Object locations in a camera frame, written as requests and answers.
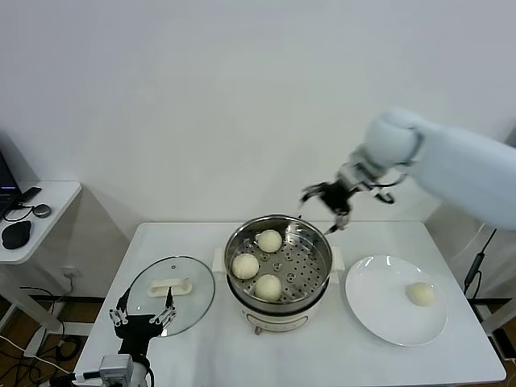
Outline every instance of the white robotic arm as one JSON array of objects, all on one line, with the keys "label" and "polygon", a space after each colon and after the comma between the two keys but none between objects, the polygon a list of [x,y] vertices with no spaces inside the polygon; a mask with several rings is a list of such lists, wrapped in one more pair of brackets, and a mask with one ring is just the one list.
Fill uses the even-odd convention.
[{"label": "white robotic arm", "polygon": [[308,187],[302,202],[319,196],[337,215],[330,232],[343,229],[351,210],[347,200],[354,193],[372,191],[383,202],[394,203],[382,189],[401,180],[378,182],[390,169],[410,175],[428,193],[485,223],[516,230],[516,150],[402,109],[376,117],[337,181]]}]

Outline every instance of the white plate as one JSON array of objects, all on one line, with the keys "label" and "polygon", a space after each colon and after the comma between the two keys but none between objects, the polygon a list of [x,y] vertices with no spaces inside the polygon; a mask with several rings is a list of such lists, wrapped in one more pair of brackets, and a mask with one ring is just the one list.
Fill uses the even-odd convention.
[{"label": "white plate", "polygon": [[[415,282],[434,285],[431,306],[415,305],[406,296],[405,287]],[[431,277],[394,256],[370,256],[354,264],[346,277],[346,295],[365,327],[390,343],[428,344],[446,326],[446,302]]]}]

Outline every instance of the floor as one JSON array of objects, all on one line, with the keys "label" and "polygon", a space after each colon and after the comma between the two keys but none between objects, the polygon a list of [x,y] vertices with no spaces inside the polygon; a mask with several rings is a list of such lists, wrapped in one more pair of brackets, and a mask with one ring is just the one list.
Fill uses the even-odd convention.
[{"label": "floor", "polygon": [[[49,308],[51,306],[51,302],[41,302],[42,306]],[[4,300],[0,300],[0,318],[5,314],[10,304]],[[65,321],[74,321],[77,323],[93,323],[97,317],[97,314],[101,308],[101,303],[76,303],[76,302],[67,302],[64,309],[61,311],[59,319]],[[17,311],[10,319],[7,326],[2,331],[2,335],[18,344],[20,347],[26,347],[30,338],[38,328],[37,322],[27,317],[23,312]],[[40,349],[40,357],[51,361],[53,363],[56,362],[56,359],[53,358],[55,355],[55,350],[52,350],[60,340],[59,335],[50,335],[46,340],[42,348]],[[85,338],[80,338],[81,341],[81,349],[84,345]],[[61,348],[61,352],[66,355],[69,354],[73,350],[74,345],[72,343],[65,343]],[[68,361],[61,361],[58,365],[64,369],[68,369],[73,371],[75,368],[75,364],[79,360],[79,355],[81,352],[77,353],[73,359]],[[33,369],[31,371],[31,377],[29,377],[27,372],[27,367],[21,366],[18,367],[18,383],[16,382],[16,364],[19,363],[19,357],[21,356],[21,351],[12,347],[5,340],[0,339],[0,387],[29,387],[36,385],[31,381],[42,383],[49,379],[52,374],[55,372],[55,369],[51,365],[47,365],[42,362],[35,363],[35,366],[40,369],[40,375],[38,372]],[[33,359],[22,360],[21,364],[31,364]],[[64,375],[62,371],[58,371],[56,376]]]}]

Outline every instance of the table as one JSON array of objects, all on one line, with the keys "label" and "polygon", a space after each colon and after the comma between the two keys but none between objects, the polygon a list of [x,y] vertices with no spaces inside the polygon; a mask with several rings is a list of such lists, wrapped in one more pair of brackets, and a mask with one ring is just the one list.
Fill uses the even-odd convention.
[{"label": "table", "polygon": [[[73,199],[81,192],[81,184],[78,181],[25,181],[20,182],[19,186],[23,192],[32,186],[40,187],[42,190],[33,197],[27,205],[45,203],[52,208],[52,213],[47,218],[37,218],[33,214],[30,214],[24,219],[32,221],[31,238],[25,246],[15,250],[7,250],[4,247],[0,247],[0,294],[11,303],[10,309],[0,321],[0,330],[5,326],[15,309],[19,308],[40,323],[49,333],[59,332],[62,330],[62,326],[55,315],[59,314],[62,305],[56,305],[54,315],[49,314],[40,304],[19,288],[20,285],[11,276],[5,265],[22,264],[32,257],[38,246],[41,245],[50,230],[70,206]],[[26,213],[27,210],[11,211],[8,217],[19,218]],[[0,222],[0,234],[11,224],[13,223],[2,220]],[[62,288],[62,285],[55,281],[44,268],[41,268],[37,263],[35,263],[35,267],[45,278],[51,281],[54,286],[57,286],[58,289]],[[33,348],[35,345],[39,346],[38,341],[42,338],[43,330],[41,330],[39,335],[35,335],[29,345],[29,349]]]},{"label": "table", "polygon": [[[313,223],[326,230],[331,223]],[[108,310],[133,278],[151,263],[190,255],[210,266],[239,223],[143,223],[138,227],[76,372],[98,369],[121,340]],[[499,381],[505,369],[427,229],[420,222],[352,222],[328,236],[349,269],[372,254],[413,262],[447,295],[448,324],[433,343],[398,347],[356,319],[340,285],[330,285],[318,313],[304,327],[282,334],[252,334],[227,284],[217,281],[214,303],[194,327],[151,340],[148,358],[156,386],[383,386],[454,385]]]}]

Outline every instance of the computer mouse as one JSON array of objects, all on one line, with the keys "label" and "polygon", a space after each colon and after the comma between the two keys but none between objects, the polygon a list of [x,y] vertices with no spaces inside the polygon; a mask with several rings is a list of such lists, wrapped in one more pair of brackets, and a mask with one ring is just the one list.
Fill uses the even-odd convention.
[{"label": "computer mouse", "polygon": [[46,204],[38,204],[32,209],[32,213],[38,218],[46,218],[52,213],[52,208]]},{"label": "computer mouse", "polygon": [[20,248],[27,244],[31,236],[31,221],[24,220],[7,226],[2,231],[2,245],[8,250]]}]

